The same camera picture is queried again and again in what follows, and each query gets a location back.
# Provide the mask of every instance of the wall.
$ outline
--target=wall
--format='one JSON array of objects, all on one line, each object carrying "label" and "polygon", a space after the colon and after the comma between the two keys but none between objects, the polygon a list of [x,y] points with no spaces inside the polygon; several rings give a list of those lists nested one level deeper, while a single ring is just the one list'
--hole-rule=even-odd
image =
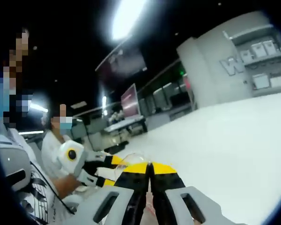
[{"label": "wall", "polygon": [[247,72],[229,76],[220,64],[220,60],[237,53],[223,31],[231,37],[266,24],[269,21],[261,12],[247,13],[215,27],[197,39],[191,37],[177,48],[198,107],[252,97]]}]

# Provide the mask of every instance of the black ceiling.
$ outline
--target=black ceiling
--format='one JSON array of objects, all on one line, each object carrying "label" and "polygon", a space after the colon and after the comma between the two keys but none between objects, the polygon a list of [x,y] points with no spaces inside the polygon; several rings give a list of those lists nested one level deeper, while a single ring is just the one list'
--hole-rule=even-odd
[{"label": "black ceiling", "polygon": [[[113,15],[119,0],[70,1],[62,4],[29,1],[14,3],[3,29],[25,26],[30,32],[29,56],[23,62],[24,87],[34,99],[62,102],[68,106],[86,101],[74,114],[98,106],[95,68],[119,44],[111,39]],[[133,38],[140,43],[148,70],[138,74],[114,93],[114,100],[132,83],[141,87],[178,58],[176,47],[222,22],[254,11],[252,4],[228,0],[148,0]],[[40,128],[40,122],[24,122],[20,130]]]}]

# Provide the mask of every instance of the person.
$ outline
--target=person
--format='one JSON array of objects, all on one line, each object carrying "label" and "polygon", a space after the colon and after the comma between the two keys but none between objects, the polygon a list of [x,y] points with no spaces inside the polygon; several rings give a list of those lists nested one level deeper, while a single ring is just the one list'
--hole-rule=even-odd
[{"label": "person", "polygon": [[53,162],[52,157],[59,147],[71,138],[66,134],[72,127],[72,117],[66,115],[67,107],[61,104],[58,107],[52,106],[49,112],[43,116],[42,124],[46,128],[46,134],[42,143],[42,161],[45,172],[50,178],[60,178],[65,174]]},{"label": "person", "polygon": [[25,187],[21,186],[21,189],[16,188],[15,191],[20,205],[28,215],[38,224],[44,225],[60,222],[71,216],[73,212],[62,199],[81,183],[71,174],[59,179],[50,179],[37,163],[32,148],[15,129],[17,122],[29,110],[29,99],[20,87],[22,68],[21,63],[18,63],[22,61],[23,50],[28,49],[28,36],[28,32],[23,30],[22,35],[17,37],[15,50],[9,52],[6,66],[0,73],[0,145],[4,146],[0,151],[14,146],[19,152],[27,154],[31,177]]}]

